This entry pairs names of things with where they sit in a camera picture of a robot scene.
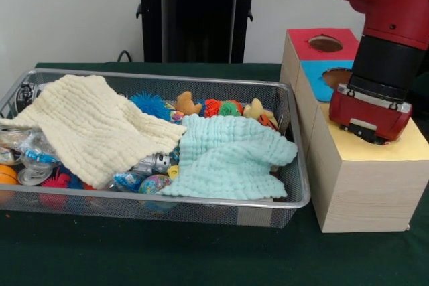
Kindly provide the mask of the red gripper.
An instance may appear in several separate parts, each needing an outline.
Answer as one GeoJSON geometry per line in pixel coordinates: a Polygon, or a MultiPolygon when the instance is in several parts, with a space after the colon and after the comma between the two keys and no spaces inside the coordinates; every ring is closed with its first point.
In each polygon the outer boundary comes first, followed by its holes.
{"type": "Polygon", "coordinates": [[[383,145],[396,141],[412,115],[412,106],[369,96],[340,83],[334,90],[329,118],[364,141],[383,145]]]}

